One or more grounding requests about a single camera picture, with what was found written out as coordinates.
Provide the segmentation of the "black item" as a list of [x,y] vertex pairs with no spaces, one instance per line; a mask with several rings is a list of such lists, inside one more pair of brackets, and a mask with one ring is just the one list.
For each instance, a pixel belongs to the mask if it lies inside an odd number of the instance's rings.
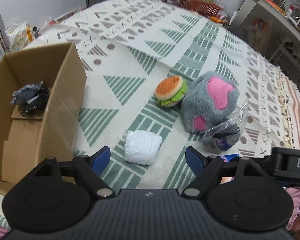
[[203,136],[204,145],[219,152],[226,152],[237,144],[248,122],[248,108],[249,102],[246,99],[222,122],[208,129]]

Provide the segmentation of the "blue tissue pack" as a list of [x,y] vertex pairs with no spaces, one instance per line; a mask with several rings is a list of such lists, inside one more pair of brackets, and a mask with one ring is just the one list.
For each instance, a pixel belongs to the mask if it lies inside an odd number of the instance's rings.
[[219,155],[218,157],[223,159],[225,162],[230,162],[232,159],[239,157],[239,154]]

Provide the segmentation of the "white cloth bundle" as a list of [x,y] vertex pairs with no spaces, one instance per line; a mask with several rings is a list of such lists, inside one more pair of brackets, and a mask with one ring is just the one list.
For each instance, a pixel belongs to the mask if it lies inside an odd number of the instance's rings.
[[124,159],[138,165],[152,165],[162,144],[162,137],[149,131],[129,131],[125,133]]

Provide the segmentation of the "grey pink plush paw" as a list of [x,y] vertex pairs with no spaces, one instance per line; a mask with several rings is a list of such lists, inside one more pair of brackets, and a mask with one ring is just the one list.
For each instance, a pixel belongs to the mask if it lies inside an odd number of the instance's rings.
[[240,92],[235,83],[208,71],[194,80],[181,101],[181,117],[189,133],[204,133],[223,122],[236,108]]

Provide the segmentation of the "plush hamburger toy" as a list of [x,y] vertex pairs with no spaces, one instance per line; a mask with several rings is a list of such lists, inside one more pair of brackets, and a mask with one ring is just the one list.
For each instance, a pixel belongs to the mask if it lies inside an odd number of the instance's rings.
[[155,89],[155,97],[161,107],[175,106],[186,93],[187,83],[180,75],[167,77]]

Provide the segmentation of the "pink bed sheet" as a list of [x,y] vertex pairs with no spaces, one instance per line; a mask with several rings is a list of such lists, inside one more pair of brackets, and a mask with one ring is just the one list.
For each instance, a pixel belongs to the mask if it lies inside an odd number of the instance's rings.
[[294,204],[294,210],[286,229],[297,232],[300,230],[300,189],[287,188],[286,192],[290,195]]

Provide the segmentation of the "black hair clip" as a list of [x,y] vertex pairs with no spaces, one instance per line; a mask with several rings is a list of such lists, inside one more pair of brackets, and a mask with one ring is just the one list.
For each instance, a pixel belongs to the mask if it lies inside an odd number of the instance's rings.
[[27,116],[43,111],[47,105],[49,96],[50,92],[48,88],[42,88],[34,97],[26,101],[20,114],[22,116]]

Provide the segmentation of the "brown cardboard box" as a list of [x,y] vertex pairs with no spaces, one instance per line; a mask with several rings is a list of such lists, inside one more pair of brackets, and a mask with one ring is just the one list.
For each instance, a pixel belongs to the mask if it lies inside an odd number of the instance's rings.
[[87,80],[76,46],[58,43],[0,61],[0,194],[47,157],[73,156]]

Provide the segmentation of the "patterned cream green blanket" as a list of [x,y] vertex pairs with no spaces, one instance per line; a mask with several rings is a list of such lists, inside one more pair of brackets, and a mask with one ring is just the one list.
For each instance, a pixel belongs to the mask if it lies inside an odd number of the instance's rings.
[[[187,10],[156,0],[107,0],[47,29],[26,48],[76,46],[87,80],[73,157],[111,149],[102,179],[120,189],[183,189],[194,179],[185,148],[208,150],[203,135],[185,130],[178,107],[154,95],[165,78],[191,84],[208,71],[233,81],[247,99],[247,125],[229,153],[262,158],[274,147],[300,150],[300,92],[296,84],[242,39]],[[124,159],[126,131],[162,137],[152,165]],[[10,229],[2,211],[0,235]]]

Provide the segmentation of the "yellow white large bag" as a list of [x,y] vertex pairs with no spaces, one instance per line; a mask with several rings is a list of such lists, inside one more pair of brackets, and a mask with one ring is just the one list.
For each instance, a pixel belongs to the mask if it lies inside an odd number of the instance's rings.
[[5,32],[9,40],[10,52],[22,50],[34,40],[33,29],[26,21],[12,23]]

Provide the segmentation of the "white desk with shelves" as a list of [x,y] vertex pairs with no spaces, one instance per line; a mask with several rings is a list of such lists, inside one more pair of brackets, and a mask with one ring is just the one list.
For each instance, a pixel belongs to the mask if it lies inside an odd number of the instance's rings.
[[228,29],[300,85],[300,6],[289,0],[241,0]]

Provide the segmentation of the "red plastic basket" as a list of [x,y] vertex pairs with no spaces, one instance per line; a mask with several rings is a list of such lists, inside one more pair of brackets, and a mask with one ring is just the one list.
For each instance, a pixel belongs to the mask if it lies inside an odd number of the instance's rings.
[[200,0],[179,0],[179,7],[195,11],[202,16],[216,16],[221,10],[221,7],[214,3],[206,3]]

